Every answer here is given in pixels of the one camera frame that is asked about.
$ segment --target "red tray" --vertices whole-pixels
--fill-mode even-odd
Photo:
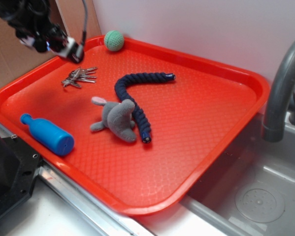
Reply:
[[[267,100],[260,75],[215,61],[126,38],[119,52],[108,51],[103,36],[88,40],[83,68],[97,66],[97,83],[82,89],[61,81],[76,64],[58,57],[0,90],[0,122],[44,159],[127,215],[160,211],[179,201]],[[174,73],[165,84],[129,87],[151,123],[152,142],[128,144],[108,129],[90,132],[101,120],[93,96],[119,101],[116,81],[126,74]],[[46,118],[75,138],[73,151],[59,157],[29,134],[20,116]]]

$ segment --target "stainless steel sink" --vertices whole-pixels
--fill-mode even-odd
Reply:
[[[182,204],[227,235],[295,236],[295,126],[261,139],[257,115],[189,191]]]

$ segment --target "metal key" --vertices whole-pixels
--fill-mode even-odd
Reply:
[[[97,70],[97,67],[91,67],[88,69],[78,67],[69,73],[68,77],[62,81],[62,84],[64,84],[64,87],[72,85],[74,87],[81,88],[81,86],[77,84],[77,81],[95,83],[93,79],[96,79],[97,77],[89,75],[95,73],[94,70]]]

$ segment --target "braided rope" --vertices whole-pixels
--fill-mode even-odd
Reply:
[[[123,101],[125,99],[130,99],[135,104],[135,109],[132,112],[132,116],[137,123],[138,130],[143,143],[150,143],[152,138],[150,135],[151,124],[148,122],[144,111],[139,107],[134,98],[132,98],[126,88],[133,84],[143,84],[143,83],[166,83],[168,81],[173,81],[175,79],[174,74],[165,73],[138,73],[129,74],[120,78],[114,90],[117,93],[118,98]]]

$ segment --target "gray faucet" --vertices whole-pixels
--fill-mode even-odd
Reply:
[[[262,138],[269,142],[283,139],[285,116],[295,125],[295,42],[285,54],[272,84],[262,121]]]

